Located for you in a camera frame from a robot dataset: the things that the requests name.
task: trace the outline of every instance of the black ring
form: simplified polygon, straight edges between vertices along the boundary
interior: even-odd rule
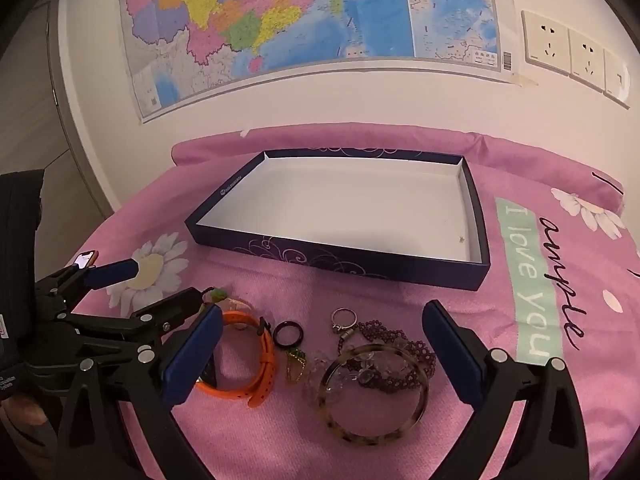
[[[296,339],[293,343],[288,344],[288,345],[283,345],[282,343],[278,342],[278,332],[280,330],[282,330],[286,326],[294,326],[294,327],[296,327],[298,329],[298,331],[300,332],[300,335],[298,336],[298,339]],[[302,339],[303,339],[304,336],[305,336],[305,332],[302,330],[302,327],[300,326],[299,323],[296,323],[295,321],[283,321],[273,331],[273,342],[275,343],[275,345],[278,348],[282,348],[283,350],[287,350],[289,348],[295,348],[297,346],[300,346],[300,343],[302,343]]]

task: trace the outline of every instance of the door frame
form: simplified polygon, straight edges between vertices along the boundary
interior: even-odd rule
[[[94,168],[92,168],[86,156],[84,147],[82,146],[82,140],[78,135],[76,123],[71,113],[69,101],[66,97],[65,80],[62,74],[62,63],[60,61],[60,46],[58,44],[59,0],[39,0],[33,8],[37,9],[42,6],[47,6],[47,57],[49,60],[49,78],[62,131],[65,134],[71,155],[74,158],[89,195],[92,200],[94,200],[102,216],[107,219],[113,214],[113,207],[102,190],[102,186],[100,186],[95,176]]]

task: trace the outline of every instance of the electrical outlet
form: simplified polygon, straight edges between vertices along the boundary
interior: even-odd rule
[[[631,78],[626,63],[608,50],[604,51],[605,95],[626,106]]]
[[[571,77],[604,91],[604,49],[586,36],[569,30]]]
[[[563,74],[571,71],[569,29],[553,20],[522,11],[527,61]]]

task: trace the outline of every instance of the orange watch strap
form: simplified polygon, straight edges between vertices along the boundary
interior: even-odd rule
[[[239,310],[223,312],[222,319],[225,322],[225,325],[244,323],[255,328],[260,326],[259,320],[255,319],[251,314]],[[249,399],[248,406],[250,408],[260,406],[273,389],[273,383],[275,382],[276,375],[276,356],[271,333],[268,330],[264,330],[262,335],[259,337],[260,346],[262,347],[262,353],[260,354],[260,371],[258,371],[258,374],[250,383],[237,390],[227,391],[217,390],[203,382],[197,382],[196,386],[200,390],[207,392],[209,395],[220,399],[238,400],[251,397]]]

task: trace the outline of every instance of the pink fabric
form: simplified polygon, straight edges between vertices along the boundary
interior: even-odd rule
[[[311,269],[199,246],[184,219],[252,154],[273,148],[301,147],[404,148],[466,156],[478,188],[489,238],[492,266],[478,292],[409,283],[385,282]],[[498,224],[496,197],[521,204],[559,228],[554,241],[563,275],[576,292],[574,305],[586,314],[574,317],[584,331],[574,349],[563,334],[563,354],[586,422],[591,477],[600,480],[619,458],[640,424],[640,340],[638,336],[638,278],[640,258],[628,232],[611,239],[601,228],[592,230],[580,214],[572,216],[553,196],[551,188],[577,194],[612,211],[622,198],[612,186],[595,178],[587,166],[537,148],[479,134],[464,134],[416,126],[376,124],[309,124],[252,130],[206,137],[178,144],[177,165],[107,220],[81,251],[100,251],[100,264],[128,258],[149,242],[152,251],[166,253],[161,235],[177,233],[172,243],[186,242],[178,257],[188,266],[178,272],[180,287],[222,286],[276,322],[293,319],[305,328],[302,349],[320,349],[334,357],[337,340],[330,330],[331,312],[352,308],[361,320],[379,319],[390,329],[402,329],[411,339],[424,339],[420,314],[424,304],[439,299],[456,322],[476,331],[488,347],[499,346],[515,355],[517,323],[505,245]],[[622,189],[619,183],[606,178]],[[165,261],[175,260],[175,251]],[[616,312],[603,290],[622,306]],[[121,306],[109,308],[105,291],[91,293],[78,312],[118,316]],[[558,295],[558,306],[564,298]],[[223,354],[221,386],[237,384],[255,369],[257,347],[249,332],[225,329],[218,346]],[[280,354],[280,369],[284,357]],[[341,421],[375,432],[400,422],[410,411],[415,394],[395,396],[345,392],[336,406]],[[517,427],[521,406],[512,412],[484,478],[495,476]],[[136,423],[123,405],[132,441],[148,475],[162,478]],[[269,399],[251,410],[245,402],[217,400],[194,389],[174,417],[210,471],[221,480],[348,478],[428,478],[452,447],[471,410],[462,405],[440,367],[431,381],[430,400],[420,423],[404,439],[374,449],[351,447],[328,433],[302,399],[298,386],[284,383],[279,373]]]

